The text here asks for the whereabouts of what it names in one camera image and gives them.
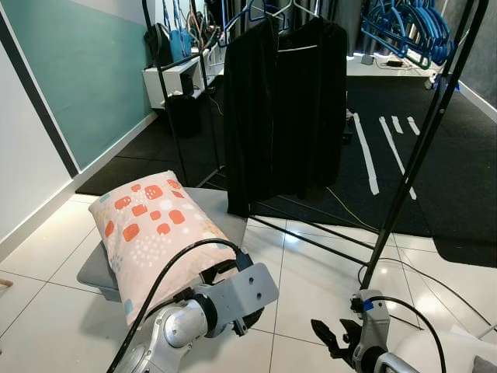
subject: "tiled floor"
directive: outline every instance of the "tiled floor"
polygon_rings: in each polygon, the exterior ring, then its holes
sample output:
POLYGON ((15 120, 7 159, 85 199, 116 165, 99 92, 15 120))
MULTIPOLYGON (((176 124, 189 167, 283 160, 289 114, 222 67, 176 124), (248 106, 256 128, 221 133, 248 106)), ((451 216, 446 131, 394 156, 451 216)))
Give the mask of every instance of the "tiled floor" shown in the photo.
MULTIPOLYGON (((0 290, 1 372, 104 372, 127 328, 121 304, 107 302, 98 290, 75 277, 99 242, 89 204, 95 197, 76 195, 52 215, 4 262, 0 278, 14 285, 0 290)), ((366 260, 367 249, 303 226, 269 218, 274 225, 312 238, 366 260)), ((365 242, 370 233, 330 227, 365 242)), ((311 319, 322 319, 339 335, 340 318, 356 319, 349 297, 359 287, 360 266, 306 242, 249 220, 245 246, 254 261, 264 262, 280 289, 247 336, 226 330, 214 340, 201 339, 182 362, 181 372, 328 373, 350 372, 334 361, 311 330, 311 319)), ((491 322, 497 321, 497 270, 449 263, 440 258, 430 239, 390 237, 385 258, 402 259, 433 275, 463 295, 491 322)), ((485 324, 449 291, 400 263, 379 262, 371 288, 401 298, 422 311, 437 329, 457 325, 479 333, 485 324)), ((396 305, 391 314, 418 323, 396 305)), ((394 349, 416 329, 391 320, 388 344, 394 349)), ((497 343, 497 333, 485 341, 497 343)))

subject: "gray cushion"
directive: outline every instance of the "gray cushion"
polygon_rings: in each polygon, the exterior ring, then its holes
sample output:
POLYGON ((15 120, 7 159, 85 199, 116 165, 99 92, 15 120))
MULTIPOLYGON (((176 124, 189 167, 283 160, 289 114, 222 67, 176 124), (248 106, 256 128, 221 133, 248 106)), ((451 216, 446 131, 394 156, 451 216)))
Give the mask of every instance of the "gray cushion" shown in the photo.
MULTIPOLYGON (((226 212, 228 210, 226 192, 199 188, 185 188, 185 190, 230 241, 238 246, 242 245, 247 221, 226 212)), ((103 290, 117 290, 116 276, 109 267, 107 253, 102 242, 83 264, 77 278, 82 284, 103 290)))
POLYGON ((479 356, 474 357, 473 373, 497 373, 497 367, 479 356))

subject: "clothing rack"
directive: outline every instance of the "clothing rack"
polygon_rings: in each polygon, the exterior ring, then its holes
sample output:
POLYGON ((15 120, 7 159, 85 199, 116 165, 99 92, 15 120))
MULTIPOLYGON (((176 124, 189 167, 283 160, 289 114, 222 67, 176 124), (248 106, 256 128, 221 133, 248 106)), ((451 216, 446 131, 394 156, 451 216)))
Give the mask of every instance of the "clothing rack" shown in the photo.
MULTIPOLYGON (((337 220, 344 221, 348 225, 353 225, 353 226, 356 226, 358 228, 365 229, 369 232, 373 232, 375 234, 378 234, 377 241, 374 245, 369 245, 365 242, 361 242, 357 239, 354 239, 354 238, 349 237, 347 235, 343 235, 339 232, 336 232, 330 228, 322 227, 322 226, 317 225, 311 221, 307 221, 305 219, 299 218, 299 217, 294 216, 286 211, 283 211, 279 208, 269 206, 268 204, 264 204, 262 202, 254 202, 254 203, 250 204, 250 206, 249 206, 250 218, 252 218, 255 221, 258 221, 264 225, 267 225, 270 228, 274 228, 278 231, 281 231, 281 232, 284 232, 288 235, 291 235, 297 239, 308 242, 314 246, 320 247, 326 251, 329 251, 330 253, 334 253, 334 254, 339 255, 343 258, 351 260, 355 263, 364 265, 367 268, 367 270, 366 270, 366 273, 364 274, 363 283, 362 283, 360 288, 361 289, 368 289, 368 287, 370 286, 370 282, 371 282, 371 279, 373 276, 374 269, 378 263, 378 260, 380 259, 381 253, 383 252, 383 249, 387 243, 388 237, 392 233, 394 224, 398 219, 398 215, 400 213, 401 207, 402 207, 403 203, 405 202, 406 197, 408 196, 409 190, 412 187, 412 184, 414 183, 416 176, 418 175, 418 171, 421 168, 421 165, 426 157, 426 153, 428 152, 429 147, 433 142, 433 139, 435 137, 435 133, 436 133, 436 131, 437 131, 438 127, 440 126, 440 123, 443 119, 443 115, 446 113, 447 106, 452 98, 454 90, 457 86, 457 82, 461 76, 461 72, 463 71, 463 68, 466 64, 467 58, 471 52, 471 48, 473 47, 474 40, 476 39, 476 36, 477 36, 478 31, 480 29, 481 22, 483 20, 486 9, 488 7, 488 0, 478 0, 478 6, 474 12, 474 16, 473 16, 473 20, 471 21, 471 25, 469 26, 466 40, 464 41, 464 44, 462 44, 462 49, 461 49, 461 53, 459 54, 459 57, 455 61, 454 71, 452 72, 452 74, 449 74, 450 68, 452 67, 452 64, 454 63, 455 56, 457 54, 457 50, 459 49, 458 47, 460 46, 461 38, 465 34, 465 28, 466 28, 467 22, 470 18, 471 10, 474 7, 474 2, 475 2, 475 0, 467 0, 467 2, 466 2, 466 6, 464 7, 464 11, 463 11, 463 14, 461 16, 460 24, 457 28, 456 36, 454 38, 454 43, 456 46, 455 51, 452 54, 452 56, 448 59, 448 61, 446 62, 445 66, 443 68, 442 76, 440 78, 440 83, 435 91, 432 102, 429 105, 429 109, 428 109, 428 112, 426 114, 425 120, 423 121, 421 130, 420 130, 420 134, 418 136, 418 140, 415 143, 415 146, 412 150, 411 156, 410 156, 409 161, 408 161, 408 165, 405 168, 404 175, 401 178, 400 185, 395 192, 394 200, 389 208, 388 215, 387 215, 387 217, 386 217, 386 219, 385 219, 385 221, 380 229, 372 229, 370 227, 356 223, 354 221, 348 221, 346 219, 340 218, 340 217, 335 216, 333 214, 329 214, 328 212, 318 210, 315 207, 310 207, 310 206, 307 206, 307 205, 302 204, 300 202, 291 200, 287 197, 277 196, 277 198, 279 198, 281 200, 285 200, 285 201, 290 202, 292 204, 296 204, 298 206, 305 207, 309 210, 313 210, 315 212, 321 213, 324 216, 328 216, 330 218, 335 218, 337 220), (328 247, 326 245, 322 245, 319 242, 313 241, 311 239, 307 239, 301 235, 298 235, 297 233, 287 231, 284 228, 278 227, 274 224, 269 223, 268 221, 265 221, 261 218, 258 218, 256 216, 254 216, 255 208, 257 206, 269 208, 270 210, 273 210, 275 212, 283 214, 283 215, 287 216, 288 218, 303 222, 303 223, 310 225, 314 228, 320 229, 320 230, 327 232, 327 233, 331 233, 331 234, 336 235, 342 239, 346 239, 350 242, 356 243, 357 245, 360 245, 362 247, 370 249, 370 250, 372 250, 370 260, 365 262, 363 260, 357 259, 354 256, 350 256, 346 253, 341 253, 340 251, 337 251, 331 247, 328 247)), ((150 19, 149 19, 149 15, 148 15, 146 0, 142 0, 142 4, 143 4, 143 8, 144 8, 145 20, 147 22, 147 28, 148 28, 148 31, 151 32, 151 23, 150 23, 150 19)), ((165 98, 165 108, 168 111, 169 120, 170 120, 171 127, 172 127, 172 135, 175 138, 177 152, 179 155, 179 161, 181 162, 182 170, 183 170, 183 173, 185 175, 185 180, 186 180, 185 166, 183 164, 181 149, 179 147, 179 143, 178 143, 177 138, 176 138, 176 133, 174 131, 174 125, 172 123, 172 116, 170 113, 170 106, 169 106, 169 98, 168 98, 167 91, 165 89, 165 84, 164 84, 164 79, 162 77, 162 72, 167 70, 168 68, 171 68, 171 67, 176 66, 178 64, 181 64, 185 61, 188 61, 191 58, 197 57, 197 55, 201 55, 202 53, 203 53, 203 50, 201 50, 198 54, 194 54, 194 55, 190 56, 189 58, 185 58, 184 60, 178 61, 174 64, 170 64, 170 65, 165 66, 163 68, 158 68, 158 74, 159 74, 159 79, 161 81, 162 92, 163 92, 164 98, 165 98)), ((158 56, 154 52, 154 59, 156 61, 156 65, 162 66, 160 64, 160 61, 158 61, 157 57, 158 56)), ((205 92, 209 96, 209 92, 207 91, 207 77, 205 76, 205 67, 203 64, 203 58, 200 58, 200 66, 202 69, 204 85, 206 87, 205 92)), ((215 133, 214 133, 214 125, 213 125, 213 121, 212 121, 212 113, 210 110, 209 110, 209 114, 210 114, 210 128, 212 130, 212 135, 213 135, 213 146, 214 146, 214 154, 216 157, 217 168, 202 183, 200 183, 198 185, 198 187, 201 187, 202 185, 207 184, 207 185, 211 185, 212 187, 216 187, 218 189, 223 190, 223 188, 210 182, 210 180, 215 176, 221 176, 221 177, 226 177, 226 176, 219 173, 222 170, 222 167, 219 164, 219 156, 218 156, 217 143, 216 143, 215 133)))

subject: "black garment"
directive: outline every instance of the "black garment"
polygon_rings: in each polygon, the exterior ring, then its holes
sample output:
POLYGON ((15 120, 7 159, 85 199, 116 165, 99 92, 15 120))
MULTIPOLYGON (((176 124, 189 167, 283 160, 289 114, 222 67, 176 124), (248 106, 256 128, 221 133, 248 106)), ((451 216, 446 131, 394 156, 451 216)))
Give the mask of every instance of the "black garment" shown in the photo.
POLYGON ((346 48, 345 30, 320 18, 284 37, 267 19, 228 46, 228 212, 247 216, 250 202, 305 198, 335 182, 346 123, 346 48))

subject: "pink pillow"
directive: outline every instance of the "pink pillow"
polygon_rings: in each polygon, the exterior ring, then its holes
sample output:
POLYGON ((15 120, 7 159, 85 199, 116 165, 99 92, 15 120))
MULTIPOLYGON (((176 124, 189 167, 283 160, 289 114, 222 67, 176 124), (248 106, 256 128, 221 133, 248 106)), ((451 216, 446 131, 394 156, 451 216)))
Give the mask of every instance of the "pink pillow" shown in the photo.
MULTIPOLYGON (((226 239, 173 171, 120 186, 101 196, 89 210, 116 274, 128 325, 136 319, 162 268, 178 251, 201 239, 226 239)), ((234 258, 227 246, 194 249, 166 274, 149 309, 184 288, 201 271, 234 258)))

